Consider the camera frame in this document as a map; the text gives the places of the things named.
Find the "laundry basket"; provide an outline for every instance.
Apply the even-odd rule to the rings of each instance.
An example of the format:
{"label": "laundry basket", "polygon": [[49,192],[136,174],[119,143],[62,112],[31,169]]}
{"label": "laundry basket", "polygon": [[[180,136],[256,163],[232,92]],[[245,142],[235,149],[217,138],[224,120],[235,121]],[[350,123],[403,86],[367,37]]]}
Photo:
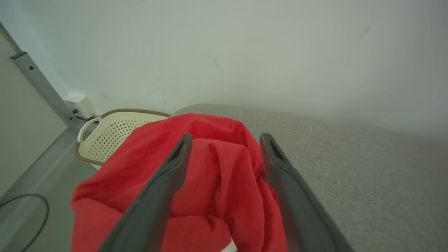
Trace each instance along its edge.
{"label": "laundry basket", "polygon": [[[84,162],[100,169],[132,131],[149,122],[160,121],[169,115],[143,109],[116,109],[92,119],[82,126],[75,145],[75,155]],[[83,140],[89,125],[98,122],[93,132]]]}

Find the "red fabric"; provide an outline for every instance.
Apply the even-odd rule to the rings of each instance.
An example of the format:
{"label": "red fabric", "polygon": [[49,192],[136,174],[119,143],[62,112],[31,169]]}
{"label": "red fabric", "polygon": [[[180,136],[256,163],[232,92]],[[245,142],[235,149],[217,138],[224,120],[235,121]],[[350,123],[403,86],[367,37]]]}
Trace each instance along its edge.
{"label": "red fabric", "polygon": [[181,136],[193,135],[184,186],[175,194],[163,252],[287,251],[261,150],[238,121],[186,114],[140,127],[75,190],[73,252],[96,251]]}

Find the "cord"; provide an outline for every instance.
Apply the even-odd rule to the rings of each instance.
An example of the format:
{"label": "cord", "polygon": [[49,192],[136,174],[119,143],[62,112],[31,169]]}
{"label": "cord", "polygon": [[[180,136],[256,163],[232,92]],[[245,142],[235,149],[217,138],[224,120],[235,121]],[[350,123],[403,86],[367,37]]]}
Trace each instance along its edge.
{"label": "cord", "polygon": [[27,194],[21,194],[21,195],[19,195],[19,196],[15,196],[14,198],[12,198],[12,199],[9,199],[9,200],[7,200],[7,201],[5,201],[5,202],[2,202],[2,203],[0,203],[0,208],[1,207],[3,207],[4,205],[6,205],[6,204],[8,204],[9,202],[11,202],[11,201],[13,201],[13,200],[16,200],[16,199],[18,199],[18,198],[22,198],[22,197],[27,197],[27,196],[32,196],[32,197],[38,197],[38,198],[40,198],[41,200],[43,200],[43,202],[45,203],[45,217],[43,218],[43,222],[42,222],[42,224],[40,225],[40,228],[39,228],[39,230],[37,230],[37,233],[34,235],[34,237],[33,237],[33,239],[31,239],[31,241],[21,250],[21,252],[24,252],[25,250],[27,250],[30,246],[31,246],[31,244],[33,244],[33,242],[37,239],[37,237],[39,236],[39,234],[40,234],[40,231],[42,231],[42,229],[43,229],[43,227],[45,226],[45,223],[47,222],[47,219],[48,219],[48,213],[50,212],[50,207],[48,206],[48,201],[47,201],[47,199],[44,197],[44,196],[42,196],[42,195],[39,195],[39,194],[35,194],[35,193],[27,193]]}

